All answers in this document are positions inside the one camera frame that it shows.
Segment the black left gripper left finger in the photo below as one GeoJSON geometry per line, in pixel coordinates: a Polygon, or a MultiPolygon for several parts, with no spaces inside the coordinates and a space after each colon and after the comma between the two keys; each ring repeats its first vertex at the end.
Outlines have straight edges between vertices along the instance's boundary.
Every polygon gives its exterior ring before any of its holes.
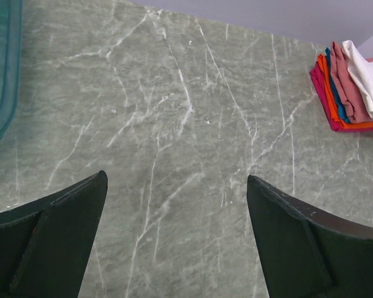
{"type": "Polygon", "coordinates": [[[0,297],[78,297],[108,191],[104,171],[0,213],[0,297]]]}

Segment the white t shirt red print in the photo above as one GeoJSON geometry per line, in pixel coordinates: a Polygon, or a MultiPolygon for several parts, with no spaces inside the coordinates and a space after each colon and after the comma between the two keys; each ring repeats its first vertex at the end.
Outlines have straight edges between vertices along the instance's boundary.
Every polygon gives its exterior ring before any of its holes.
{"type": "Polygon", "coordinates": [[[361,93],[366,111],[373,119],[373,61],[367,61],[351,40],[342,43],[348,73],[361,93]]]}

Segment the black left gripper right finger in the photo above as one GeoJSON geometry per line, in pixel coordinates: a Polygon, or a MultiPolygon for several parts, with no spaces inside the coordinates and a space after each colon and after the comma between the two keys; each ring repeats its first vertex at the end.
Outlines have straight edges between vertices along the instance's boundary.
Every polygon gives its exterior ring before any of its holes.
{"type": "Polygon", "coordinates": [[[247,205],[270,297],[373,297],[373,227],[257,176],[247,179],[247,205]]]}

